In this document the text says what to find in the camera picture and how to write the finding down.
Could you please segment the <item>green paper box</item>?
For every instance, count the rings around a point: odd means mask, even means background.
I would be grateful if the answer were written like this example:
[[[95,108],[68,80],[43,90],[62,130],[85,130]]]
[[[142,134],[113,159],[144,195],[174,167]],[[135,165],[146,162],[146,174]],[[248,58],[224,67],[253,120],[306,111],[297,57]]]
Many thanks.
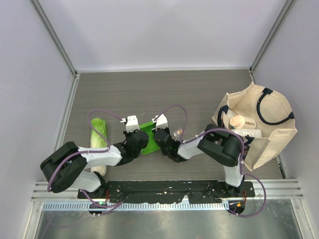
[[[141,154],[143,155],[147,155],[160,150],[160,147],[154,141],[154,133],[152,130],[155,128],[155,125],[156,124],[153,123],[152,121],[149,121],[140,125],[140,130],[143,132],[146,132],[147,135],[149,136],[149,141],[147,143],[147,146],[141,150]]]

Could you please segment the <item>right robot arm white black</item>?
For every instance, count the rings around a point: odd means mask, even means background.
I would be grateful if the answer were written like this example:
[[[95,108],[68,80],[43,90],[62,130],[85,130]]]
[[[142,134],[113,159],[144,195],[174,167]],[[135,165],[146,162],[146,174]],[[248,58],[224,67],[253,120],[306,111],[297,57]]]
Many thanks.
[[[153,132],[153,139],[163,155],[180,163],[206,154],[223,165],[226,193],[232,197],[243,193],[245,176],[241,169],[241,156],[244,142],[239,135],[214,124],[208,124],[201,134],[184,142],[173,139],[167,127]]]

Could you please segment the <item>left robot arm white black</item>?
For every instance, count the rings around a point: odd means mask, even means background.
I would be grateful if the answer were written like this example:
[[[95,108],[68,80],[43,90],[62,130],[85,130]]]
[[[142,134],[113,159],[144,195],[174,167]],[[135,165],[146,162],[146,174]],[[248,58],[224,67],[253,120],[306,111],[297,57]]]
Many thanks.
[[[149,136],[136,130],[125,133],[126,139],[106,148],[77,147],[72,141],[65,143],[40,165],[48,181],[47,190],[60,193],[68,188],[79,189],[96,199],[107,191],[107,183],[101,173],[86,171],[98,166],[121,166],[138,158],[147,146]]]

